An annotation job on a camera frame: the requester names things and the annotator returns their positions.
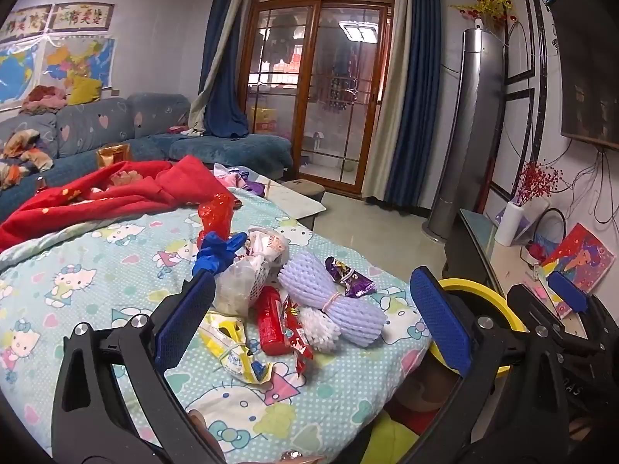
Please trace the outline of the white marble coffee table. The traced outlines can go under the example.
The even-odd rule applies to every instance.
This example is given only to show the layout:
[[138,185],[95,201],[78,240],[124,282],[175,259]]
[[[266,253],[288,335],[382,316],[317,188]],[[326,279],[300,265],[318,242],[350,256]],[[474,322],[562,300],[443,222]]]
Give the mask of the white marble coffee table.
[[297,220],[310,230],[314,229],[316,218],[326,211],[321,202],[293,192],[282,185],[282,182],[259,175],[257,181],[265,185],[264,198],[276,204],[286,216]]

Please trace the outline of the red candy wrapper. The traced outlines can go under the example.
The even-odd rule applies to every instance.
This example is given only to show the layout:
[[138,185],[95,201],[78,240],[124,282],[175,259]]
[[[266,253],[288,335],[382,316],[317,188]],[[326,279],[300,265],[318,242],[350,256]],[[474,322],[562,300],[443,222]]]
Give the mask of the red candy wrapper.
[[284,335],[296,356],[296,372],[302,375],[306,364],[314,359],[314,353],[299,321],[299,308],[290,299],[284,304]]

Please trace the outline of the china wall map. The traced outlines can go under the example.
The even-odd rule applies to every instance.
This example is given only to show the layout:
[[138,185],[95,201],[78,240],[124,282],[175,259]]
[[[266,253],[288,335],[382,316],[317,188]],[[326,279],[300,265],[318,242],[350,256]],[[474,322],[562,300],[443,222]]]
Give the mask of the china wall map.
[[115,38],[66,36],[48,41],[43,48],[39,83],[69,91],[76,78],[93,78],[111,86]]

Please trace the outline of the hello kitty bed sheet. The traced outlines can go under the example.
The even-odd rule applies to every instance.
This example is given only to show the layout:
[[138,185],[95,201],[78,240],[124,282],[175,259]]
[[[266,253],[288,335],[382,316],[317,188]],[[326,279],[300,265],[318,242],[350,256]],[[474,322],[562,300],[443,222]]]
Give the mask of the hello kitty bed sheet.
[[[184,408],[195,408],[227,462],[268,462],[297,450],[332,461],[392,398],[422,361],[430,333],[405,282],[373,267],[355,250],[307,229],[270,201],[239,193],[232,226],[275,230],[291,252],[335,258],[368,276],[370,304],[385,319],[368,348],[341,341],[317,353],[304,374],[293,355],[274,359],[263,387],[235,379],[194,337],[166,378]],[[112,224],[74,226],[32,240],[1,258],[1,390],[43,448],[51,445],[51,414],[63,340],[75,325],[124,325],[180,291],[195,262],[199,218],[190,208]]]

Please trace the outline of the silver tower air conditioner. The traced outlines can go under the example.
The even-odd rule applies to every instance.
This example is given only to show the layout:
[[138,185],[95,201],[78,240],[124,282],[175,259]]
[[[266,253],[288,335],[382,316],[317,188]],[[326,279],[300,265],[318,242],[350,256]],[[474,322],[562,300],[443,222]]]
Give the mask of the silver tower air conditioner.
[[464,31],[457,104],[439,187],[424,233],[446,242],[457,213],[472,210],[486,182],[504,90],[504,45],[476,22]]

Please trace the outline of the red mesh plastic bag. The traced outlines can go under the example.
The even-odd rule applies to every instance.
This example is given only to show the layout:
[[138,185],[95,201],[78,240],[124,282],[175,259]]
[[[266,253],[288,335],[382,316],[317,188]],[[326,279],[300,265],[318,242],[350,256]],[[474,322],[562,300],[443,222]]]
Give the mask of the red mesh plastic bag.
[[199,205],[197,212],[202,229],[197,238],[198,247],[202,247],[203,240],[209,234],[215,234],[224,241],[229,239],[234,205],[235,198],[229,193],[217,193],[212,199]]

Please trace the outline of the wooden glass sliding door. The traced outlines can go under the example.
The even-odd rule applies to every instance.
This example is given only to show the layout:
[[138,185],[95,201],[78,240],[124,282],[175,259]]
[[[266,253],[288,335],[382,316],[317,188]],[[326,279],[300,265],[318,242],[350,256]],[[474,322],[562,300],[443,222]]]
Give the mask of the wooden glass sliding door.
[[291,173],[358,196],[377,126],[395,0],[251,0],[238,98],[291,145]]

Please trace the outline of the wall mounted television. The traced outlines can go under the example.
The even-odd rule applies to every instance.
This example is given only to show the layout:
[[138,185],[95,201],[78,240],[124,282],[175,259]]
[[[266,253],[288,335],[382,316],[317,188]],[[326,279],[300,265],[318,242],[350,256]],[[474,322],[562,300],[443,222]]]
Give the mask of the wall mounted television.
[[618,25],[601,0],[554,0],[563,93],[561,134],[618,148]]

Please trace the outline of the blue rubber glove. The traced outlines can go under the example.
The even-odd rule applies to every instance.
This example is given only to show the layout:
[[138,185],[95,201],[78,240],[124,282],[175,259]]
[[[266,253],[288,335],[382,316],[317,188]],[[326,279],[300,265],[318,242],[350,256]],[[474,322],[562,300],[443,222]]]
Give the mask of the blue rubber glove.
[[245,246],[247,239],[248,235],[245,232],[239,232],[227,240],[219,238],[216,232],[209,232],[202,239],[202,247],[196,255],[192,275],[196,276],[202,270],[212,275],[224,272],[234,262],[236,252]]

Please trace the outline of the purple clothes pile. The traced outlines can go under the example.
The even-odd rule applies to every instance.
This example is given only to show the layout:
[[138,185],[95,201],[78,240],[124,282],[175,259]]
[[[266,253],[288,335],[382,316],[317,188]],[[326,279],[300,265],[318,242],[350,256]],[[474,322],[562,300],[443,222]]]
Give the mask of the purple clothes pile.
[[265,185],[250,178],[250,173],[239,168],[226,168],[222,164],[214,164],[213,175],[225,188],[243,189],[258,197],[263,197]]

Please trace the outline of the yellow snack wrapper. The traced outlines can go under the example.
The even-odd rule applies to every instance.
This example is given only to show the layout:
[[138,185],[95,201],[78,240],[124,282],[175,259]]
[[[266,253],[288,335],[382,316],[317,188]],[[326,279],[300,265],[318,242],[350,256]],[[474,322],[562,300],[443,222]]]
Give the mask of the yellow snack wrapper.
[[273,365],[254,357],[239,317],[209,310],[198,327],[198,334],[208,351],[236,380],[254,386],[271,380]]

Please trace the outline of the clear printed plastic bag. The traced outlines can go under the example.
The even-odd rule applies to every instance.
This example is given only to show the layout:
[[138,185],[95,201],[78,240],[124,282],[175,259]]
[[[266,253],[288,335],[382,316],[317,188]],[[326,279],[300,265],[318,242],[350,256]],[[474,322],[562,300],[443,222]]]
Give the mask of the clear printed plastic bag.
[[289,240],[281,232],[252,226],[233,263],[215,278],[213,308],[224,315],[247,317],[270,273],[289,260]]

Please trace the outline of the blue left curtain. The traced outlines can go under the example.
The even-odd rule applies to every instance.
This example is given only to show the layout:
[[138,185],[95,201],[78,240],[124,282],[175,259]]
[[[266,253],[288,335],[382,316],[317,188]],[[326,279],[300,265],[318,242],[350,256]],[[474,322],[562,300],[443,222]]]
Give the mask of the blue left curtain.
[[202,51],[199,93],[189,127],[200,135],[245,137],[249,125],[236,93],[236,67],[245,0],[213,0]]

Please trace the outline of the blue right curtain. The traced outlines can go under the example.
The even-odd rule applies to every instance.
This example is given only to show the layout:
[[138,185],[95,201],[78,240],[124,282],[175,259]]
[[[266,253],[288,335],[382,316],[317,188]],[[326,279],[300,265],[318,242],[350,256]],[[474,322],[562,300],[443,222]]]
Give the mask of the blue right curtain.
[[438,112],[443,48],[441,0],[412,0],[404,100],[385,200],[400,210],[420,206]]

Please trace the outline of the blue curtain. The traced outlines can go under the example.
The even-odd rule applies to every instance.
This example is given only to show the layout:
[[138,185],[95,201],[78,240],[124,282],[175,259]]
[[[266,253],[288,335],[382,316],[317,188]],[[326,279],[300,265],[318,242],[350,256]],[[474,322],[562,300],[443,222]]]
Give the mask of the blue curtain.
[[441,0],[412,0],[404,100],[385,200],[400,210],[420,206],[438,112],[443,48]]
[[236,93],[236,67],[245,0],[213,0],[202,51],[199,93],[189,127],[200,135],[245,137],[249,125]]

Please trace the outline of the blue grey sofa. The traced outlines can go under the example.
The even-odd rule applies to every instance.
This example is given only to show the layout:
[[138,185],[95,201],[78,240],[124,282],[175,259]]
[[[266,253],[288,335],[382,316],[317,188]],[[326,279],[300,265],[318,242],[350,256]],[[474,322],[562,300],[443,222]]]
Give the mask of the blue grey sofa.
[[1,121],[1,141],[23,129],[39,132],[43,149],[53,160],[43,173],[49,186],[62,186],[96,171],[96,151],[113,143],[130,146],[137,161],[178,161],[187,155],[203,164],[249,168],[281,178],[292,168],[292,145],[268,134],[222,138],[186,137],[169,129],[187,119],[190,102],[181,94],[137,93],[85,105],[66,106],[56,113],[20,113]]

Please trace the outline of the yellow cushion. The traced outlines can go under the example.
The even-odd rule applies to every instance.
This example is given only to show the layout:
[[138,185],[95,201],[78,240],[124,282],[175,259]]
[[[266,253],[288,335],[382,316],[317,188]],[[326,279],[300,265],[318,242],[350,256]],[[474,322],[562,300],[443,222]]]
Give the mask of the yellow cushion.
[[74,77],[67,105],[83,105],[97,102],[101,98],[103,83],[97,78]]

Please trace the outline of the framed embroidery picture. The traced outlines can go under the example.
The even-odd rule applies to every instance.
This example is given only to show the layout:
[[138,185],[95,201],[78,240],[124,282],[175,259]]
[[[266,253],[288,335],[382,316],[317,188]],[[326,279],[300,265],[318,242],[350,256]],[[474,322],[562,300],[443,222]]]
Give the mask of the framed embroidery picture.
[[52,32],[108,31],[115,5],[102,2],[55,4],[49,21]]

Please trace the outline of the red blanket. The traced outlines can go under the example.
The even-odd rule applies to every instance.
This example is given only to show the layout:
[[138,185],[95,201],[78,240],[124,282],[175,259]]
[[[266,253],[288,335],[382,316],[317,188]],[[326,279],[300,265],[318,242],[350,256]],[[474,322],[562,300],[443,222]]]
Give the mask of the red blanket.
[[174,211],[234,195],[194,156],[170,161],[123,161],[34,194],[1,223],[1,249],[65,227]]

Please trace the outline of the yellow artificial flowers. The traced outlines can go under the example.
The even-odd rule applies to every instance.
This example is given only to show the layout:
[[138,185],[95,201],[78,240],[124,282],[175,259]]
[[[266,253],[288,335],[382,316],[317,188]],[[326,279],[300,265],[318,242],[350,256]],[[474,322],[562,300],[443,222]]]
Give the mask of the yellow artificial flowers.
[[482,25],[493,31],[501,29],[518,20],[513,12],[512,0],[474,0],[470,4],[453,6],[460,15],[468,20],[481,20]]

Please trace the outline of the yellow rim trash bin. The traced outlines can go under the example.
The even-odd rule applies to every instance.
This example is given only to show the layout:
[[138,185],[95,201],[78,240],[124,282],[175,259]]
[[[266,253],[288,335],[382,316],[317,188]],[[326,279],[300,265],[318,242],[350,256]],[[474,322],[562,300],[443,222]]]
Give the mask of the yellow rim trash bin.
[[439,283],[450,294],[451,306],[471,334],[471,367],[468,374],[475,358],[482,353],[486,341],[490,339],[497,339],[504,346],[497,370],[511,368],[526,351],[528,332],[509,310],[506,300],[477,282],[446,279]]

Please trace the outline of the purple candy wrapper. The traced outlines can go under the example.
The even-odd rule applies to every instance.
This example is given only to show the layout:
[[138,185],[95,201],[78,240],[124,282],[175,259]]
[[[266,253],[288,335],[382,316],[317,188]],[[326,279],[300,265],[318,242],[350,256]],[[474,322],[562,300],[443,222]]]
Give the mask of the purple candy wrapper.
[[344,289],[347,297],[359,299],[376,290],[370,278],[334,257],[326,258],[324,265],[333,281]]

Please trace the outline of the red snack tube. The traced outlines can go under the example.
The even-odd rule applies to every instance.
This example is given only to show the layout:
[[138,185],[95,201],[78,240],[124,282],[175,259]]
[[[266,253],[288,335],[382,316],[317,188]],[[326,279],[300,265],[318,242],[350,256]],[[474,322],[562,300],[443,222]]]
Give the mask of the red snack tube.
[[289,353],[292,346],[284,333],[286,313],[280,294],[273,286],[264,286],[255,305],[260,347],[266,355],[280,356]]

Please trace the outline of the world wall map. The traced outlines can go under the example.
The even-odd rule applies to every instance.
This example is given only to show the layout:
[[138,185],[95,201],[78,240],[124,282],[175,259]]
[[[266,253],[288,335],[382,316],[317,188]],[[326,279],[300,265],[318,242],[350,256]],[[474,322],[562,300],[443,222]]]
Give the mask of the world wall map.
[[0,103],[1,108],[17,106],[34,85],[39,45],[16,44],[1,48]]

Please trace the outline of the colourful diamond painting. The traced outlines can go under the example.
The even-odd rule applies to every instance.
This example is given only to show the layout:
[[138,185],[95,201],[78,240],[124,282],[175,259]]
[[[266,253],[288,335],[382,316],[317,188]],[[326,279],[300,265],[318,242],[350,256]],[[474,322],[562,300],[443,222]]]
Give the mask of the colourful diamond painting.
[[591,294],[615,260],[616,256],[600,239],[577,223],[541,263],[541,269],[547,281],[552,272],[558,271],[579,290]]

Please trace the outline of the white ribbed vase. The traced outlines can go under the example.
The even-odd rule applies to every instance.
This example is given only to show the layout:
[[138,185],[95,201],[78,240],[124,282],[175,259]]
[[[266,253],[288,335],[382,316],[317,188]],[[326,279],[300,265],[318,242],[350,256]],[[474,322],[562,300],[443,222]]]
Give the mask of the white ribbed vase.
[[522,219],[523,208],[509,201],[501,213],[501,220],[498,222],[494,240],[502,246],[509,247],[516,236],[517,229]]

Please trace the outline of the white foam fruit net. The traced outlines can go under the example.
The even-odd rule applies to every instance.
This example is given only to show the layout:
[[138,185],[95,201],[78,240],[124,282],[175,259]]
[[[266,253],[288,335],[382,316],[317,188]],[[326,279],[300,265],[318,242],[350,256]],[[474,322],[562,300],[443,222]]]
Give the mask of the white foam fruit net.
[[337,324],[322,311],[311,307],[301,307],[298,316],[305,337],[315,351],[336,351],[341,336],[341,329]]

